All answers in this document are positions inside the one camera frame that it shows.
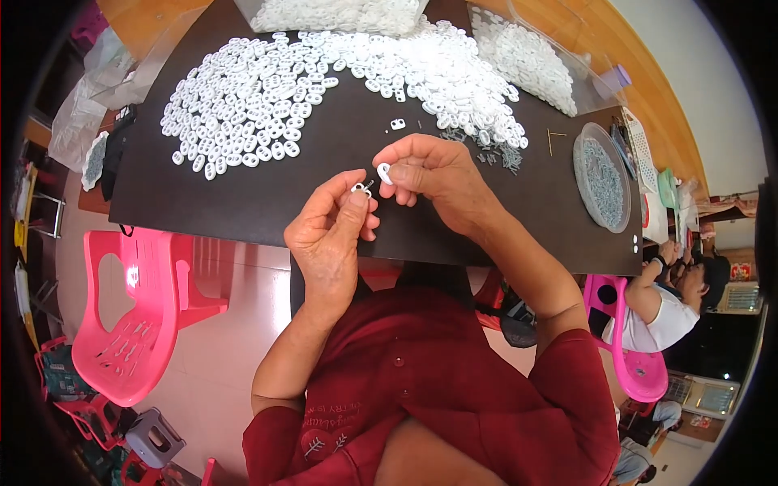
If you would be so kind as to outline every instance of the person in white shirt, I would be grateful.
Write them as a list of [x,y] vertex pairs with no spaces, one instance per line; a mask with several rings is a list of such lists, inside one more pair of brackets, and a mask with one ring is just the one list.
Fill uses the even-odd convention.
[[[664,267],[678,259],[679,249],[680,245],[674,241],[662,243],[659,255],[627,285],[624,349],[651,353],[669,348],[692,330],[701,309],[715,307],[724,294],[729,261],[723,257],[705,257],[700,263],[687,266],[676,288],[655,283]],[[610,344],[612,337],[613,319],[610,319],[602,340]]]

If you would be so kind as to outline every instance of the right hand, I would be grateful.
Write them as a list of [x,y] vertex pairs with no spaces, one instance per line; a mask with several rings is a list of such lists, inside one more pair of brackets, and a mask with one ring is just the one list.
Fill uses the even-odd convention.
[[503,209],[486,185],[470,152],[460,142],[413,134],[387,146],[373,158],[373,167],[391,166],[393,185],[381,182],[379,194],[413,206],[417,194],[433,202],[451,230],[473,238],[491,216]]
[[664,262],[672,265],[678,259],[678,252],[681,251],[681,244],[673,240],[668,240],[659,245],[659,256],[664,258]]

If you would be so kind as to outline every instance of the black cap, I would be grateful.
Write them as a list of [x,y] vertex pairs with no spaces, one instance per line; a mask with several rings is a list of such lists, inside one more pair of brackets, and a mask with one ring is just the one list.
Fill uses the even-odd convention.
[[703,295],[702,309],[713,309],[719,305],[724,288],[727,287],[730,277],[730,263],[726,257],[704,257],[705,283],[708,284],[708,293]]

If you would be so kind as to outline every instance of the white plastic basket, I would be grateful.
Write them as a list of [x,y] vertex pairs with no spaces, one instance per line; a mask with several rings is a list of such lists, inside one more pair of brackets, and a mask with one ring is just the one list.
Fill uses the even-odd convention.
[[629,135],[629,144],[632,146],[633,155],[637,158],[637,166],[640,171],[640,186],[646,191],[659,193],[659,184],[657,183],[657,168],[654,167],[654,161],[651,159],[651,151],[648,148],[648,139],[646,132],[640,120],[629,111],[629,108],[622,107],[624,121],[626,122],[627,134]]

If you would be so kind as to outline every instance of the woman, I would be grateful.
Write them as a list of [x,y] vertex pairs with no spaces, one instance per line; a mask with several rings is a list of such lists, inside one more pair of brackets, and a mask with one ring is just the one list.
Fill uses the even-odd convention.
[[294,317],[254,376],[251,483],[607,484],[619,441],[573,278],[505,211],[461,143],[410,135],[379,163],[393,181],[383,198],[432,200],[537,313],[534,368],[525,378],[489,347],[469,288],[454,288],[467,285],[464,268],[432,278],[412,265],[398,287],[366,290],[356,244],[376,239],[378,202],[350,191],[364,170],[340,173],[284,232]]

